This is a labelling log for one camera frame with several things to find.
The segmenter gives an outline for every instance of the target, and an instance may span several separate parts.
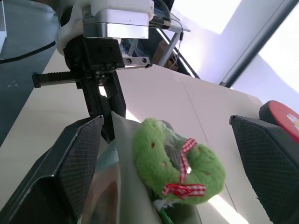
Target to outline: ribbon bow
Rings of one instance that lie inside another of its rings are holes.
[[[188,163],[186,153],[189,152],[197,142],[195,139],[188,139],[184,142],[181,151],[181,169],[180,169],[180,181],[178,184],[168,183],[164,186],[162,194],[167,196],[168,194],[174,194],[179,198],[192,196],[203,196],[206,192],[206,187],[203,184],[183,184],[186,180],[190,165]]]

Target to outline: black cable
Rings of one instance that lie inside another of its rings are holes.
[[[47,50],[51,47],[55,46],[55,41],[53,41],[52,43],[49,43],[48,45],[42,47],[42,48],[39,48],[37,50],[34,50],[34,51],[31,51],[29,53],[26,53],[24,55],[21,55],[21,56],[18,56],[18,57],[12,57],[12,58],[8,58],[8,59],[3,59],[3,60],[0,60],[0,64],[5,64],[5,63],[9,63],[9,62],[16,62],[16,61],[19,61],[19,60],[22,60],[26,57],[30,57],[30,56],[33,56],[33,55],[36,55],[44,50]]]
[[[180,20],[173,12],[171,12],[170,14],[173,15],[174,17],[176,17],[178,20]]]
[[[149,27],[150,28],[158,28],[158,29],[168,29],[169,25],[161,22],[156,22],[156,21],[150,21],[149,22]]]
[[[159,3],[163,7],[165,15],[170,19],[170,10],[164,0],[155,0],[156,3]]]
[[[177,61],[178,61],[178,55],[179,55],[179,49],[181,48],[181,43],[182,43],[182,40],[183,40],[183,37],[184,37],[184,28],[183,28],[183,25],[181,24],[181,22],[180,21],[178,21],[178,20],[175,20],[175,19],[173,19],[172,18],[172,20],[173,21],[176,21],[176,22],[178,22],[179,24],[180,24],[180,26],[181,26],[181,28],[182,28],[182,32],[181,32],[181,34],[180,34],[180,36],[179,36],[179,45],[178,45],[178,54],[177,54],[177,58],[176,58],[176,60],[174,61],[174,63],[172,64],[172,66],[169,68],[169,69],[171,69],[176,63],[177,63]]]

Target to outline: stuffed toy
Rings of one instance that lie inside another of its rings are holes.
[[[164,121],[143,121],[133,139],[133,159],[145,185],[168,204],[203,203],[224,186],[225,171],[216,155]]]

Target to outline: white tabletop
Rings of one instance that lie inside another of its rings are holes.
[[[44,72],[66,70],[64,58],[55,51]],[[202,223],[271,223],[245,175],[228,124],[231,115],[258,118],[261,102],[257,98],[156,65],[118,74],[127,110],[138,120],[167,120],[180,135],[208,145],[222,161],[226,187],[198,206]],[[75,84],[32,91],[0,148],[0,209],[62,130],[85,117],[83,92]]]

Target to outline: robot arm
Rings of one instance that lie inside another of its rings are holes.
[[[149,37],[149,21],[154,17],[152,0],[78,0],[73,3],[73,0],[60,1],[62,27],[56,44],[62,55],[67,43],[79,35],[85,38]]]

